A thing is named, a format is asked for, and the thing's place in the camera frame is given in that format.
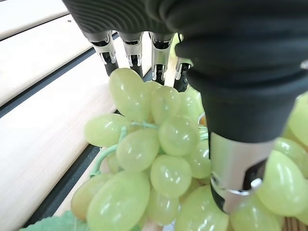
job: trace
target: white surface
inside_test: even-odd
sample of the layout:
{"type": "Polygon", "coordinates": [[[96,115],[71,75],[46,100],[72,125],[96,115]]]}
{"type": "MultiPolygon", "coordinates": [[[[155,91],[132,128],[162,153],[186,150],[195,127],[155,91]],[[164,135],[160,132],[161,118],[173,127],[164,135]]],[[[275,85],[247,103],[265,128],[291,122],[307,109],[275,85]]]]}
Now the white surface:
{"type": "Polygon", "coordinates": [[[70,15],[0,41],[0,106],[89,48],[70,15]]]}
{"type": "Polygon", "coordinates": [[[67,14],[62,0],[0,2],[0,40],[67,14]]]}

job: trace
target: black gap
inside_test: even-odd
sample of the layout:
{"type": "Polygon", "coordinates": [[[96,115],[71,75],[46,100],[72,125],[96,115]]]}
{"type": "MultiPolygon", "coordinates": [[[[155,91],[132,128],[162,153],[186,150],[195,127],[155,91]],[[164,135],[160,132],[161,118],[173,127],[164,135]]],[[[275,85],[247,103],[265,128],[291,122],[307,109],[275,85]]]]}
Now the black gap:
{"type": "Polygon", "coordinates": [[[29,218],[24,225],[24,228],[39,220],[51,217],[55,213],[99,151],[99,147],[91,144],[86,147],[59,182],[54,186],[45,200],[40,204],[34,214],[29,218]]]}

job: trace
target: robotic hand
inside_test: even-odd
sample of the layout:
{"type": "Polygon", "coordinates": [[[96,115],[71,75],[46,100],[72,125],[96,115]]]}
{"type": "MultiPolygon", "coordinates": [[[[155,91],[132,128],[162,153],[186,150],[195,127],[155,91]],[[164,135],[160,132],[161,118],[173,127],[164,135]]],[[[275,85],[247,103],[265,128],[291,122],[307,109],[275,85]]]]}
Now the robotic hand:
{"type": "Polygon", "coordinates": [[[300,68],[308,58],[307,0],[64,3],[111,69],[117,67],[111,30],[119,31],[132,68],[141,65],[142,32],[150,31],[153,80],[160,83],[172,37],[183,34],[177,72],[185,72],[202,95],[216,204],[230,213],[262,184],[273,143],[297,95],[308,89],[307,72],[300,68]],[[182,58],[193,67],[187,70],[182,58]]]}

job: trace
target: robotic finger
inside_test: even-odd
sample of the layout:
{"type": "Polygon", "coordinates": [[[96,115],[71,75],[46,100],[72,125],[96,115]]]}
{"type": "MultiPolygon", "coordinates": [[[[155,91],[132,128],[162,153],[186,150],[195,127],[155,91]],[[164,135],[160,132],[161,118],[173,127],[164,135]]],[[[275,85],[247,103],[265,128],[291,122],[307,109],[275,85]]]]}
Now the robotic finger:
{"type": "Polygon", "coordinates": [[[142,35],[140,33],[123,33],[118,32],[119,36],[122,38],[126,57],[129,62],[129,66],[132,70],[136,71],[137,74],[143,78],[141,57],[142,57],[142,35]]]}
{"type": "Polygon", "coordinates": [[[158,34],[150,32],[152,41],[152,79],[164,85],[165,72],[168,67],[171,43],[174,34],[158,34]]]}

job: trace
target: black rubber grip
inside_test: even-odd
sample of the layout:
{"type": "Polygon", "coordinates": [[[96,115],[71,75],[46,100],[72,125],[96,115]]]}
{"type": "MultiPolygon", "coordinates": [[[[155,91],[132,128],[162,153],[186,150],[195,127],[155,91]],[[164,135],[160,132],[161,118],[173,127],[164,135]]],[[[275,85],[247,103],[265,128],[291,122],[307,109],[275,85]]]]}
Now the black rubber grip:
{"type": "Polygon", "coordinates": [[[107,72],[107,75],[110,76],[110,74],[119,68],[118,64],[117,64],[117,61],[113,64],[113,63],[107,63],[105,64],[105,68],[106,68],[106,72],[107,72]]]}
{"type": "Polygon", "coordinates": [[[132,70],[134,70],[135,72],[137,72],[137,74],[143,78],[143,72],[142,72],[142,66],[137,66],[137,65],[133,65],[130,67],[132,70]]]}
{"type": "Polygon", "coordinates": [[[187,89],[188,81],[186,78],[186,75],[182,75],[179,80],[174,80],[174,85],[173,87],[178,91],[178,92],[184,92],[187,89]]]}

